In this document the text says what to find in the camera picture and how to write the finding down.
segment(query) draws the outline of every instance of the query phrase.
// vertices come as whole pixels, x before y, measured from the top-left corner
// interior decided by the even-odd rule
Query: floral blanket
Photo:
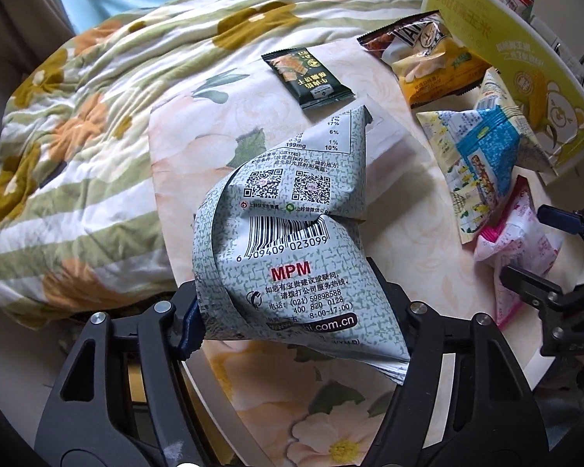
[[[222,104],[238,65],[358,36],[421,1],[176,0],[67,42],[6,107],[0,307],[41,327],[174,290],[151,177],[153,105],[194,85],[195,98]],[[243,159],[241,149],[228,167]]]

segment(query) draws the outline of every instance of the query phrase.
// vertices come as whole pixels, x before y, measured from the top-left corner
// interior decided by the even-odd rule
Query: beige curtain
[[[0,60],[30,73],[73,36],[60,0],[0,0]]]

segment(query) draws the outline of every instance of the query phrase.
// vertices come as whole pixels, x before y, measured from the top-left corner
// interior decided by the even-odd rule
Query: yellow snack bag
[[[392,67],[411,107],[469,91],[491,66],[452,37],[439,12],[405,17],[357,41]]]

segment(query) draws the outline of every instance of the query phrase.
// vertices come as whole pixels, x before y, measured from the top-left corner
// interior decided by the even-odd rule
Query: bolt
[[[562,339],[564,337],[564,330],[559,326],[555,327],[552,330],[552,337],[558,340]]]
[[[91,323],[94,325],[99,325],[100,323],[104,323],[106,319],[106,313],[95,313],[91,316]]]
[[[476,315],[476,321],[479,325],[489,326],[492,320],[488,314],[480,313]]]
[[[156,305],[154,305],[154,311],[157,313],[166,313],[171,308],[171,302],[168,300],[160,300]]]
[[[426,314],[428,306],[424,302],[413,302],[411,305],[411,312],[414,314]]]

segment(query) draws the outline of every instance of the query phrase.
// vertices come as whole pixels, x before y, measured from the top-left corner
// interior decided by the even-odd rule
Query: pink snack bag
[[[528,180],[518,176],[500,222],[480,232],[474,251],[474,260],[494,268],[495,321],[500,328],[522,304],[519,295],[500,283],[502,267],[512,263],[543,277],[552,268],[561,244],[559,235],[547,233],[537,219]]]

